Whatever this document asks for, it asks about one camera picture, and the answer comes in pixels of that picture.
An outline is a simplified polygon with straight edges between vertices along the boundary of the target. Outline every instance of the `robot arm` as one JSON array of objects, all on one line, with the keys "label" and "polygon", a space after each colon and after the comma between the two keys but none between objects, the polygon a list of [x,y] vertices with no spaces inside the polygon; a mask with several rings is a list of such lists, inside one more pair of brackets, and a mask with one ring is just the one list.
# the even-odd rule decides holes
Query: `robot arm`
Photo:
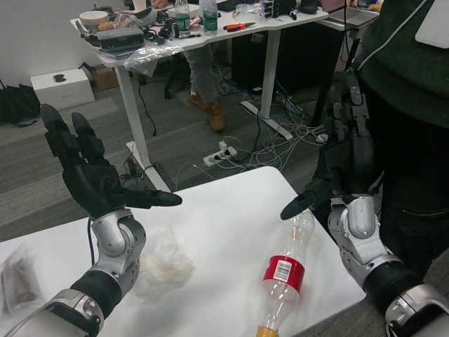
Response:
[{"label": "robot arm", "polygon": [[[355,75],[349,70],[330,90],[326,121],[327,174],[314,179],[281,213],[283,220],[330,199],[328,229],[348,273],[385,315],[389,336],[447,336],[449,300],[415,274],[380,239],[373,196],[373,142],[369,116]],[[423,331],[432,334],[422,335]]]},{"label": "robot arm", "polygon": [[64,169],[64,182],[93,219],[99,257],[70,289],[62,290],[7,337],[95,337],[139,275],[146,234],[125,207],[175,206],[182,199],[162,191],[122,188],[116,168],[104,158],[102,141],[81,114],[72,115],[78,137],[50,105],[42,105],[41,114],[48,144]]}]

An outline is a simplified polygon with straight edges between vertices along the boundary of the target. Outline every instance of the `desk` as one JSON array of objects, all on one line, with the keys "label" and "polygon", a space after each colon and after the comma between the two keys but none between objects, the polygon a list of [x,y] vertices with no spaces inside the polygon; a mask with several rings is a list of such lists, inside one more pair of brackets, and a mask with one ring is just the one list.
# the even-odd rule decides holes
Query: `desk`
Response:
[{"label": "desk", "polygon": [[[264,84],[263,84],[263,92],[262,92],[262,101],[260,112],[253,107],[250,103],[246,102],[246,106],[253,114],[260,115],[262,120],[267,123],[272,128],[279,130],[279,133],[282,134],[287,139],[291,139],[292,135],[287,132],[287,130],[281,128],[276,122],[269,119],[269,111],[272,105],[272,93],[274,87],[274,77],[276,74],[276,62],[279,48],[279,38],[281,36],[281,29],[292,27],[296,25],[303,25],[308,22],[313,22],[317,20],[322,20],[327,18],[328,14],[323,11],[318,11],[316,14],[307,15],[304,13],[297,13],[297,20],[293,20],[287,15],[283,15],[279,17],[278,20],[269,19],[264,21],[264,23],[258,23],[254,26],[251,26],[247,29],[228,33],[222,29],[225,25],[230,25],[236,23],[236,21],[232,17],[232,13],[222,12],[222,17],[218,19],[218,33],[213,37],[206,37],[202,34],[201,37],[193,38],[193,39],[183,39],[183,40],[175,40],[175,42],[180,45],[184,51],[188,51],[190,49],[199,48],[205,46],[214,41],[221,41],[225,39],[231,39],[233,37],[239,37],[245,34],[252,34],[256,32],[261,32],[263,30],[268,30],[268,49],[267,49],[267,59],[265,61],[265,73],[264,73]],[[73,26],[76,29],[76,21],[78,19],[74,19],[71,21]],[[128,115],[128,120],[130,123],[131,131],[133,133],[134,142],[129,142],[126,146],[133,153],[134,157],[138,161],[139,165],[145,169],[151,165],[148,155],[147,144],[145,142],[145,137],[142,130],[142,124],[140,122],[140,116],[138,112],[138,108],[135,102],[135,97],[133,93],[133,89],[131,86],[130,78],[128,76],[128,71],[124,68],[123,64],[125,60],[115,60],[113,58],[109,58],[104,54],[98,53],[96,49],[92,47],[92,50],[99,58],[100,62],[106,67],[113,67],[116,70],[117,78],[119,79],[119,85],[121,94],[123,97],[123,101],[125,102],[126,114]],[[162,178],[159,176],[157,171],[153,167],[149,167],[145,170],[148,178],[151,180],[153,185],[159,189],[164,191],[169,191],[167,185],[164,183]]]},{"label": "desk", "polygon": [[[171,224],[182,252],[194,261],[192,277],[156,304],[136,298],[131,291],[105,321],[100,336],[255,336],[260,323],[260,280],[281,243],[279,214],[295,191],[275,168],[265,167],[179,195],[181,206],[133,209],[133,213],[147,232],[142,255],[151,252],[154,235]],[[0,256],[8,256],[26,242],[49,299],[90,267],[86,223],[82,219],[2,242]],[[337,246],[316,221],[300,303],[281,335],[303,331],[364,297],[343,267]]]}]

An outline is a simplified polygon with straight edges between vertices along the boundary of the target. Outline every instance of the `white box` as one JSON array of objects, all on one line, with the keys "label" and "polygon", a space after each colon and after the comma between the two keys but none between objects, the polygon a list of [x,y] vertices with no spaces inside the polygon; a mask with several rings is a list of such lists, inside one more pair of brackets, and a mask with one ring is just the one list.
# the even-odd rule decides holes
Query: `white box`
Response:
[{"label": "white box", "polygon": [[[56,82],[55,75],[64,75],[65,81]],[[57,110],[95,100],[89,79],[80,69],[35,76],[31,78],[31,83],[41,104],[49,104]]]}]

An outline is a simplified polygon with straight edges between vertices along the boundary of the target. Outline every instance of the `desk leg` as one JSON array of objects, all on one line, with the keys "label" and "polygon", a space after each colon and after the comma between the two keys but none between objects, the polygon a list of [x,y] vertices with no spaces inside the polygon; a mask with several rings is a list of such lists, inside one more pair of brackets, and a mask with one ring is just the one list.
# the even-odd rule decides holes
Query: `desk leg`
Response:
[{"label": "desk leg", "polygon": [[133,153],[135,160],[137,160],[142,169],[145,170],[145,168],[147,168],[145,170],[145,174],[148,176],[155,188],[170,192],[167,184],[165,184],[154,167],[148,167],[152,164],[149,161],[147,144],[145,142],[142,124],[140,123],[139,111],[135,102],[133,87],[131,86],[128,70],[126,70],[125,67],[120,66],[115,68],[115,72],[117,73],[121,96],[125,102],[125,110],[128,115],[131,132],[133,133],[134,138],[134,141],[127,143],[126,146]]},{"label": "desk leg", "polygon": [[276,77],[276,64],[278,62],[279,40],[281,30],[271,30],[268,32],[267,58],[265,59],[264,85],[262,88],[262,99],[260,101],[260,112],[250,102],[242,102],[245,109],[256,116],[261,116],[267,125],[278,131],[285,139],[292,139],[293,136],[284,128],[280,127],[272,119],[269,119],[269,111],[272,106],[274,79]]}]

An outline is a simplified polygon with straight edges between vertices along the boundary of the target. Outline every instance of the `water bottle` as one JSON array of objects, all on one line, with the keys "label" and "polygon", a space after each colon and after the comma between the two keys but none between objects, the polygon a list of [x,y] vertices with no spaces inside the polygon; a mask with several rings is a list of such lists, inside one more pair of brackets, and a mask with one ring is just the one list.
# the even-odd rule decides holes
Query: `water bottle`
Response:
[{"label": "water bottle", "polygon": [[288,224],[284,248],[279,255],[270,258],[265,272],[264,317],[257,337],[279,337],[279,327],[300,297],[307,245],[315,229],[314,216],[306,210],[289,220]]},{"label": "water bottle", "polygon": [[176,25],[181,37],[190,35],[190,8],[187,0],[176,0]]},{"label": "water bottle", "polygon": [[199,17],[201,21],[203,21],[204,0],[199,0],[198,5],[199,5]]},{"label": "water bottle", "polygon": [[204,34],[206,36],[216,35],[218,31],[218,7],[216,0],[202,0],[199,11],[203,15]]}]

